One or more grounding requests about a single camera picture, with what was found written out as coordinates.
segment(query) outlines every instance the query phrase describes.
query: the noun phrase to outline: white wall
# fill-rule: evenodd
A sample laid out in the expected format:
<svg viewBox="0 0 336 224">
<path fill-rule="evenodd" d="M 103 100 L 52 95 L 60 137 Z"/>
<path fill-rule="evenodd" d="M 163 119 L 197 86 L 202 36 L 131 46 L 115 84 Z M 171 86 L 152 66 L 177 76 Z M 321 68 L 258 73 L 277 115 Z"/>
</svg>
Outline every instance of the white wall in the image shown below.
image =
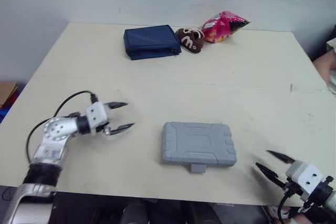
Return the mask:
<svg viewBox="0 0 336 224">
<path fill-rule="evenodd" d="M 231 10 L 251 21 L 249 29 L 293 31 L 306 52 L 313 54 L 336 23 L 335 3 L 336 0 L 0 0 L 0 80 L 27 81 L 68 21 L 198 26 L 222 10 Z"/>
</svg>

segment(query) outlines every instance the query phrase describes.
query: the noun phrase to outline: pink snack bag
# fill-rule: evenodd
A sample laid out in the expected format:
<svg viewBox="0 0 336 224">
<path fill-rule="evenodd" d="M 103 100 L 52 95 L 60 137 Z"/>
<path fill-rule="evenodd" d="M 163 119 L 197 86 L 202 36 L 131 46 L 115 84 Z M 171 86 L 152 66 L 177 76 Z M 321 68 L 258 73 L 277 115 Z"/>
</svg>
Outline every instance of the pink snack bag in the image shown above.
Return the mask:
<svg viewBox="0 0 336 224">
<path fill-rule="evenodd" d="M 232 12 L 221 12 L 202 26 L 205 40 L 217 43 L 226 39 L 250 22 Z"/>
</svg>

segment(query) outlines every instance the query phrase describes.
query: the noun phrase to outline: blue wallet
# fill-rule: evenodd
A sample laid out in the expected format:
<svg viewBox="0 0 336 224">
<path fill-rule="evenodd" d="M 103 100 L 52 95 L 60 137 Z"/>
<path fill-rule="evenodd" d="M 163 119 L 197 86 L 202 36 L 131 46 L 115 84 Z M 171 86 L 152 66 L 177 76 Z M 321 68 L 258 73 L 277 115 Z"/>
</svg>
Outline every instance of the blue wallet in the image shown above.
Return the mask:
<svg viewBox="0 0 336 224">
<path fill-rule="evenodd" d="M 124 43 L 131 60 L 178 55 L 180 42 L 169 25 L 126 29 Z"/>
</svg>

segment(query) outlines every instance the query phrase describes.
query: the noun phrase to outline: gray box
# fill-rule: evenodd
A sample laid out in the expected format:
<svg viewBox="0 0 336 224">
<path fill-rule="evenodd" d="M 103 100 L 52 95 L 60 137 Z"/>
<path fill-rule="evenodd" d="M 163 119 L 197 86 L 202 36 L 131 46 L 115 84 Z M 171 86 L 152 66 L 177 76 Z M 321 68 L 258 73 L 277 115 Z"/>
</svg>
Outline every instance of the gray box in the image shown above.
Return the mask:
<svg viewBox="0 0 336 224">
<path fill-rule="evenodd" d="M 237 162 L 229 126 L 217 123 L 165 123 L 163 159 L 190 164 L 192 173 L 204 173 L 207 165 L 232 166 Z"/>
</svg>

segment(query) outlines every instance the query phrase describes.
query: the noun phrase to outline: table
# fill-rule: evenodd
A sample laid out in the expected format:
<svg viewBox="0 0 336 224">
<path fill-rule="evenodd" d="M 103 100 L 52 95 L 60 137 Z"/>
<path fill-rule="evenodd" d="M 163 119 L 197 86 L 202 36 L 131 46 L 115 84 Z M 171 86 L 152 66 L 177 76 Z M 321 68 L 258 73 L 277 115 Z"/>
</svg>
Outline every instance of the table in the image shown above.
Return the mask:
<svg viewBox="0 0 336 224">
<path fill-rule="evenodd" d="M 335 175 L 335 105 L 292 33 L 241 30 L 202 52 L 131 61 L 123 31 L 137 26 L 70 23 L 0 125 L 0 184 L 18 186 L 27 172 L 26 136 L 80 90 L 128 106 L 111 112 L 125 133 L 81 136 L 69 143 L 61 191 L 116 196 L 278 204 L 282 191 L 254 165 L 267 164 L 285 179 L 287 165 L 265 150 L 309 159 Z M 61 111 L 83 111 L 82 95 Z M 238 161 L 190 174 L 161 158 L 168 121 L 228 124 Z M 31 152 L 41 141 L 37 131 Z M 291 198 L 289 205 L 299 205 Z"/>
</svg>

